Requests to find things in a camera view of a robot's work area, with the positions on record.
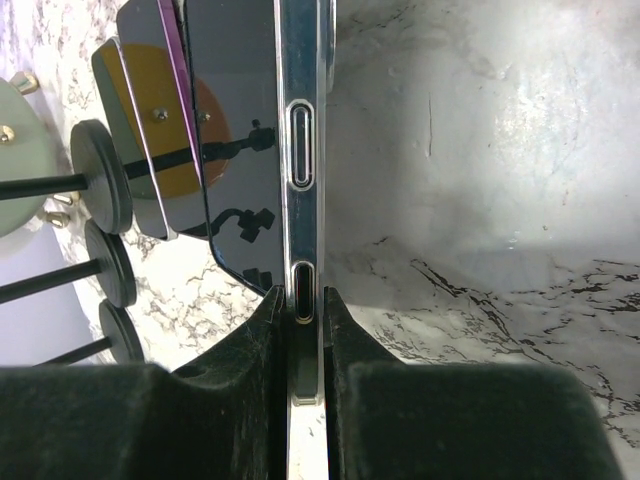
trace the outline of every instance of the white marble surface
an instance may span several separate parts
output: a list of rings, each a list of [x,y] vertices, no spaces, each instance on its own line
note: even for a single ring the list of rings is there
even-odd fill
[[[104,120],[88,59],[121,3],[0,0],[0,74],[38,74],[32,101],[62,146]],[[569,368],[640,478],[640,5],[342,0],[338,19],[331,283],[408,361]],[[70,262],[86,258],[83,215],[59,232]],[[202,242],[125,241],[152,361],[179,366],[258,301]],[[97,335],[97,286],[76,289]],[[314,415],[300,449],[320,443]]]

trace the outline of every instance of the white wall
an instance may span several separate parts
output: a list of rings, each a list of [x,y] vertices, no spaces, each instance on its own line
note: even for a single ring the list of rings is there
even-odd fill
[[[0,285],[65,266],[55,234],[45,225],[22,250],[0,260]],[[91,341],[71,284],[0,305],[0,365],[33,365]]]

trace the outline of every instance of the black round base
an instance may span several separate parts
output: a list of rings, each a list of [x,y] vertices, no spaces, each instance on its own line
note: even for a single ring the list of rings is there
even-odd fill
[[[118,234],[131,228],[133,202],[129,183],[111,135],[98,120],[84,120],[71,130],[71,162],[85,175],[82,198],[98,226]]]
[[[93,220],[87,220],[84,236],[89,257],[100,261],[96,278],[109,301],[120,308],[136,303],[136,281],[120,237],[104,233]]]
[[[111,341],[111,354],[116,362],[144,362],[142,345],[127,311],[103,300],[99,313],[102,333]]]

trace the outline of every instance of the screw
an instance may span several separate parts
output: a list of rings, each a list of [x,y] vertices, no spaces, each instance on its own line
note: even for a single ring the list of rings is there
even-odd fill
[[[156,108],[153,111],[153,116],[159,122],[164,122],[167,118],[169,118],[169,112],[167,112],[166,108],[160,107],[160,108]]]

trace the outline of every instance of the volume button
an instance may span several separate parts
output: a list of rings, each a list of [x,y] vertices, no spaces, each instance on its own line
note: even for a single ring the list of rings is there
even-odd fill
[[[308,188],[313,183],[313,113],[304,104],[294,104],[289,111],[292,181],[298,188]]]

